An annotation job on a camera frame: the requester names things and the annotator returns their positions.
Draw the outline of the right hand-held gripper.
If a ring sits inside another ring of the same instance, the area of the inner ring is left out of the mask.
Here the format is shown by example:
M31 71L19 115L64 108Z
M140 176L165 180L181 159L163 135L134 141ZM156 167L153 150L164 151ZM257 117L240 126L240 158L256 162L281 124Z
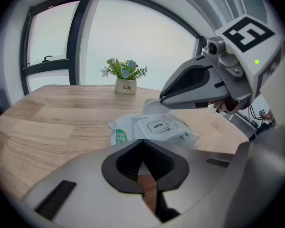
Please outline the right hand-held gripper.
M253 103L285 56L282 36L249 15L215 34L208 38L203 56L184 62L167 80L159 96L163 106L197 109L212 102L218 112L234 114ZM210 79L217 75L224 85L216 88Z

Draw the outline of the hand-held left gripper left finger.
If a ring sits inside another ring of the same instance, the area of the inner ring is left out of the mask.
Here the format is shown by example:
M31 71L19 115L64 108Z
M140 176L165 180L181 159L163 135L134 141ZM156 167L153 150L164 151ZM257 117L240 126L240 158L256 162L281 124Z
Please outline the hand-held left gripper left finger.
M67 181L75 186L52 219L57 225L160 225L141 194L121 193L102 175L105 158L132 143L134 141L74 157L28 191L23 199L25 204L38 211L50 193Z

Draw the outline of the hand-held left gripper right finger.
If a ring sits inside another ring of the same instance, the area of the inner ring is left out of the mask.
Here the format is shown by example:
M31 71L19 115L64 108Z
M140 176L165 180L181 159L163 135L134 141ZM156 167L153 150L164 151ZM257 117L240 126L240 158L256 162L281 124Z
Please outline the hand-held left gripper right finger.
M219 181L233 159L208 152L143 141L142 186L146 205L166 222L187 211Z

